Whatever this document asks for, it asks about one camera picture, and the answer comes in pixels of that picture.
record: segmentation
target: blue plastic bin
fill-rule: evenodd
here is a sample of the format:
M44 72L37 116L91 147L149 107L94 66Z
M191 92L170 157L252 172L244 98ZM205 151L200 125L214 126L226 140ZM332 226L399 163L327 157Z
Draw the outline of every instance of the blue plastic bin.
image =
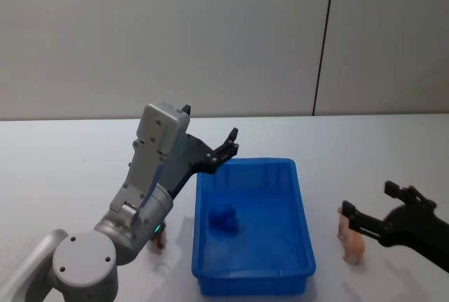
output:
M237 232L210 226L220 206L235 209ZM293 160L232 159L198 175L192 272L202 294L301 294L315 269Z

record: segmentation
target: gray wall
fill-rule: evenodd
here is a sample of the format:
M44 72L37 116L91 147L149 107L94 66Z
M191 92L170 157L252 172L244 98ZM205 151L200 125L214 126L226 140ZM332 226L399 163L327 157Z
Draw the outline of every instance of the gray wall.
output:
M0 119L449 111L448 0L0 0Z
M332 0L316 114L449 111L449 0Z
M0 0L0 118L311 114L328 0Z

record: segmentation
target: circular joint cap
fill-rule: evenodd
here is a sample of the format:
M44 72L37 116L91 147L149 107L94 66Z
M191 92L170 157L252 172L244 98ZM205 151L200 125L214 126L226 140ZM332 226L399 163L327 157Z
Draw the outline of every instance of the circular joint cap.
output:
M95 231L66 237L53 255L56 277L69 287L84 288L97 284L115 266L114 243Z

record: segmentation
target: robotic arm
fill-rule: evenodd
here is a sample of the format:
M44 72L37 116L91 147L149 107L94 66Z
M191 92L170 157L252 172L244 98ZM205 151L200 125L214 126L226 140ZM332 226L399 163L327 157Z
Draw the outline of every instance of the robotic arm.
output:
M56 230L31 250L0 285L0 302L41 302L52 288L66 302L110 302L118 291L117 266L130 263L197 172L213 173L236 155L233 129L219 148L186 134L190 106L148 105L140 119L126 180L94 231Z
M384 247L410 247L449 273L449 225L435 216L436 203L413 186L401 189L391 181L385 183L384 192L404 205L379 220L343 201L342 214L349 219L349 228L376 239Z

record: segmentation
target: blue object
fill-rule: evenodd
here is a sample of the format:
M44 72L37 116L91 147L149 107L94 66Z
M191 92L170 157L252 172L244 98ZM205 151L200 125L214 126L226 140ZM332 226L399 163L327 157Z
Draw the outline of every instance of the blue object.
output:
M198 174L192 272L202 294L301 294L315 269L293 160L231 159Z
M237 232L237 217L235 208L230 205L217 205L209 209L208 214L210 228L221 230L223 232Z

